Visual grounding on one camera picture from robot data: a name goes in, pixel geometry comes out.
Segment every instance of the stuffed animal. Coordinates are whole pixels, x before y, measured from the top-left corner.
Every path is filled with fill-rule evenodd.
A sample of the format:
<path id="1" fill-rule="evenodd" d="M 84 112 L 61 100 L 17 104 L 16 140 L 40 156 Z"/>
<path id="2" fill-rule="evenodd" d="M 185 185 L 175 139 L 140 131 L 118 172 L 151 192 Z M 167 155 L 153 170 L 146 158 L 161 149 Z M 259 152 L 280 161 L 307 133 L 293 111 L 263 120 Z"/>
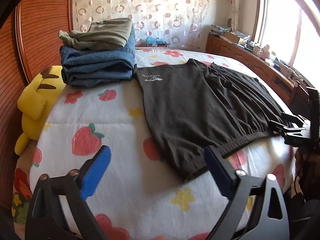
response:
<path id="1" fill-rule="evenodd" d="M 21 155 L 30 139 L 38 140 L 47 117 L 65 85 L 61 77 L 62 66 L 50 66 L 35 76 L 18 99 L 22 112 L 23 133 L 14 151 Z"/>

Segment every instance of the wooden dresser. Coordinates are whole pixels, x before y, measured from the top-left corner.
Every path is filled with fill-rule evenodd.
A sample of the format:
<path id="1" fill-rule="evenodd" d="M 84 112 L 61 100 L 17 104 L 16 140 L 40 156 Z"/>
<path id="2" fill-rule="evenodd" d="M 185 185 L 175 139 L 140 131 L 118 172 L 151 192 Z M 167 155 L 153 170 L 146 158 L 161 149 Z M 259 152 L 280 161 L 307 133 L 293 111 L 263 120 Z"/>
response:
<path id="1" fill-rule="evenodd" d="M 219 37 L 208 35 L 206 53 L 234 58 L 250 68 L 268 84 L 279 97 L 288 105 L 294 85 L 282 73 L 267 65 L 262 59 L 251 52 L 240 49 Z"/>

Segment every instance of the patterned curtain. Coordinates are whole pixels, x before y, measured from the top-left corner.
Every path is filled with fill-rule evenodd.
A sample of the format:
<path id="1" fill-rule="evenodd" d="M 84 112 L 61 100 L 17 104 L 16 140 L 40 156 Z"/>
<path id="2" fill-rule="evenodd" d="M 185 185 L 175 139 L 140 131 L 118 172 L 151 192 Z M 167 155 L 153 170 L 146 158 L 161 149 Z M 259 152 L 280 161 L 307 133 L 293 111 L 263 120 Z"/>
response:
<path id="1" fill-rule="evenodd" d="M 151 35 L 169 48 L 192 49 L 208 7 L 209 0 L 73 0 L 73 22 L 74 29 L 86 32 L 91 22 L 128 17 L 137 46 Z"/>
<path id="2" fill-rule="evenodd" d="M 231 2 L 231 28 L 233 31 L 239 31 L 242 0 L 232 0 Z"/>

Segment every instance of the bed sheet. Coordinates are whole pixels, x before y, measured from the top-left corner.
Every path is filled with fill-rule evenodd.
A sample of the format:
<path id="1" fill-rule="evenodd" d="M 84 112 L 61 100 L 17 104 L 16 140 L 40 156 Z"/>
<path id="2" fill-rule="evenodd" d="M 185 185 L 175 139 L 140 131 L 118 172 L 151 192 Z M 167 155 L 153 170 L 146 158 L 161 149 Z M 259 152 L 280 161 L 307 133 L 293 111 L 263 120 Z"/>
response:
<path id="1" fill-rule="evenodd" d="M 240 62 L 206 53 L 141 48 L 138 67 L 183 64 L 194 58 L 257 77 Z M 282 100 L 260 78 L 285 112 Z M 161 159 L 143 113 L 142 92 L 135 80 L 75 90 L 66 86 L 50 113 L 30 170 L 33 192 L 39 176 L 63 176 L 80 168 L 101 145 L 111 148 L 111 163 L 95 194 L 86 201 L 111 240 L 204 240 L 218 221 L 227 198 L 209 172 L 182 183 Z M 231 155 L 233 167 L 264 177 L 272 172 L 283 190 L 293 180 L 294 151 L 280 136 L 252 142 Z M 71 230 L 79 233 L 61 197 Z M 238 228 L 243 228 L 254 198 L 248 199 Z"/>

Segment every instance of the folded clothes stack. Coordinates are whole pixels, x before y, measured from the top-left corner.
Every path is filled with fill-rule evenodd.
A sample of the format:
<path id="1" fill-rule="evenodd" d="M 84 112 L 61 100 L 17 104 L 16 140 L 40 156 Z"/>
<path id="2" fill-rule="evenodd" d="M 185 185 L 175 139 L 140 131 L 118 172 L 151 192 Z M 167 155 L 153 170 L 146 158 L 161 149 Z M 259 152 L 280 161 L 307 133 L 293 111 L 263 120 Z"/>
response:
<path id="1" fill-rule="evenodd" d="M 131 79 L 135 34 L 128 18 L 92 23 L 87 33 L 59 31 L 62 79 L 74 88 Z"/>

